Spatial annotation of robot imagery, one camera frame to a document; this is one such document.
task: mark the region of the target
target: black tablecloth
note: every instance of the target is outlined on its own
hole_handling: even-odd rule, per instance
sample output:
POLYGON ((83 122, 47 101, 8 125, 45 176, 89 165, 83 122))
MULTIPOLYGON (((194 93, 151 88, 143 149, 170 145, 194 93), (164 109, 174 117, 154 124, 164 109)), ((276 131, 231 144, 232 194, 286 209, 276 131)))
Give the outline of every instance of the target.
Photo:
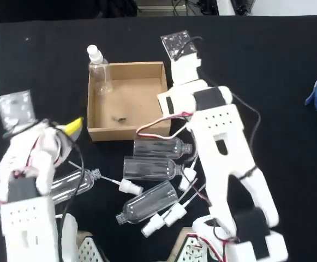
MULTIPOLYGON (((277 230, 285 237, 291 261, 317 261, 317 112, 303 106, 317 78, 317 17, 0 24, 0 95, 31 89, 38 118, 66 123, 86 116, 89 44, 97 44, 110 62, 164 61, 169 67, 160 36, 185 29, 204 38, 198 44, 204 72, 260 111, 254 158, 280 215, 277 230)), ((238 108, 248 136, 256 118, 238 108)), ((8 147, 2 134, 0 120, 0 160, 8 147)), ((94 144, 83 131, 79 142, 88 168, 99 167, 104 175, 121 178, 132 141, 94 144)), ((241 187, 231 185, 234 210, 244 208, 244 196, 241 187)), ((115 220, 130 197, 114 184, 97 181, 71 209, 79 229, 92 232, 111 261, 164 260, 181 227, 207 214, 206 204, 195 200, 184 219, 145 239, 140 233, 143 224, 118 226, 115 220)), ((1 230, 0 261, 5 261, 1 230)))

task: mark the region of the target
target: cardboard box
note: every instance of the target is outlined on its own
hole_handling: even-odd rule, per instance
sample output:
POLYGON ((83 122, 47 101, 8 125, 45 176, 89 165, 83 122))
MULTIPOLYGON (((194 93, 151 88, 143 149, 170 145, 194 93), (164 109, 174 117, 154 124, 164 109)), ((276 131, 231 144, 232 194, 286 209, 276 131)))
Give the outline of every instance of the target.
MULTIPOLYGON (((87 127, 93 141, 131 140, 144 124, 162 117, 157 95, 167 91, 162 62, 110 64, 113 90, 98 95, 89 77, 87 127)), ((170 120, 145 129, 168 135, 170 120)))

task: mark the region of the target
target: clear plastic bottle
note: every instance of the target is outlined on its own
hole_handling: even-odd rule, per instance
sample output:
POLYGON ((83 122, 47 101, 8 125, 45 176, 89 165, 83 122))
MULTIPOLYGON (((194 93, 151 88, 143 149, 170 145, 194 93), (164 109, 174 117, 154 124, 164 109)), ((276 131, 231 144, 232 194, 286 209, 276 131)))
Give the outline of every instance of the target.
POLYGON ((178 159, 183 154, 192 153, 192 145, 184 144, 179 138, 169 140, 134 140, 134 156, 139 157, 168 157, 178 159))
POLYGON ((103 95, 112 90, 110 65, 96 45, 88 46, 87 51, 91 60, 89 63, 89 74, 95 80, 98 94, 103 95))
MULTIPOLYGON (((93 171, 85 169, 84 172, 84 179, 77 191, 77 195, 91 189, 94 185, 95 180, 101 177, 98 169, 95 169, 93 171)), ((54 205, 64 202, 74 195, 80 178, 81 170, 76 170, 66 176, 53 181, 50 195, 52 197, 54 205)))
POLYGON ((177 201, 178 196, 174 187, 169 181, 164 181, 127 201, 123 206, 123 212, 117 215, 116 219, 120 225, 127 222, 136 224, 177 201))
POLYGON ((170 158, 125 157, 123 178, 137 180, 171 180, 182 174, 182 166, 176 165, 170 158))

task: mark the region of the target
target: white spray nozzle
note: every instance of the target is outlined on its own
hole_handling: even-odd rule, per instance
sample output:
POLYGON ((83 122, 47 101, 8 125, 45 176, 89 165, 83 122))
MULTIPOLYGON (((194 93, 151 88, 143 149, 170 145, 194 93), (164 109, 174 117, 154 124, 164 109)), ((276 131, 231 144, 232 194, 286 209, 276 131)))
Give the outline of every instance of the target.
POLYGON ((188 187, 190 186, 191 182, 195 179, 196 177, 196 171, 191 169, 191 168, 185 168, 184 169, 184 174, 181 178, 181 182, 179 185, 179 190, 181 191, 186 191, 188 187))
POLYGON ((87 48, 87 52, 89 54, 89 58, 94 64, 101 64, 104 60, 103 55, 99 51, 96 45, 90 45, 87 48))
POLYGON ((167 227, 170 227, 187 213, 186 209, 179 203, 174 204, 170 212, 165 216, 164 222, 167 227))
POLYGON ((119 184, 118 190, 125 193, 140 195, 142 193, 143 188, 136 184, 133 184, 131 181, 127 179, 122 179, 121 183, 119 184))
POLYGON ((164 226, 164 220, 162 217, 157 213, 151 219, 149 222, 141 229, 142 234, 145 237, 149 237, 154 233, 156 230, 160 229, 164 226))

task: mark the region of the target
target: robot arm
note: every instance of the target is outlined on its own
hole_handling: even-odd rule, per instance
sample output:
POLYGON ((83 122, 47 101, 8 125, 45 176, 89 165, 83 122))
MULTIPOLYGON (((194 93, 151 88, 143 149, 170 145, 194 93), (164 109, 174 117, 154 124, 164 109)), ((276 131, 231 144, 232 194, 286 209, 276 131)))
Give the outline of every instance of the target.
POLYGON ((200 62, 193 62, 197 59, 197 51, 193 43, 185 44, 189 39, 186 31, 162 37, 163 45, 171 58, 174 85, 167 92, 159 94, 158 100, 163 116, 193 113, 187 129, 195 138, 206 177, 206 192, 211 202, 210 215, 197 219, 193 228, 199 236, 210 240, 219 254, 223 253, 223 240, 238 238, 239 243, 230 243, 226 247, 230 262, 285 261, 288 253, 282 235, 269 230, 278 224, 278 212, 264 175, 256 167, 244 137, 243 123, 237 107, 232 104, 232 93, 225 86, 208 87, 198 77, 191 79, 190 76, 197 75, 196 65, 200 62), (176 61, 174 54, 181 47, 187 50, 176 61), (182 64, 182 58, 192 62, 182 64), (191 73, 184 82, 184 72, 194 74, 191 73), (226 150, 219 148, 220 142, 226 150), (227 202, 230 175, 240 179, 250 192, 256 207, 254 210, 232 216, 227 202), (219 227, 207 225, 206 222, 211 219, 216 219, 219 227), (252 224, 257 226, 248 230, 252 224), (255 237, 261 239, 260 244, 251 241, 255 237))
MULTIPOLYGON (((51 127, 36 122, 29 93, 0 97, 3 123, 10 125, 10 146, 0 162, 0 217, 7 261, 59 262, 55 208, 49 196, 55 168, 68 157, 82 128, 82 119, 51 127)), ((62 238, 64 262, 76 261, 77 224, 67 214, 62 238)))

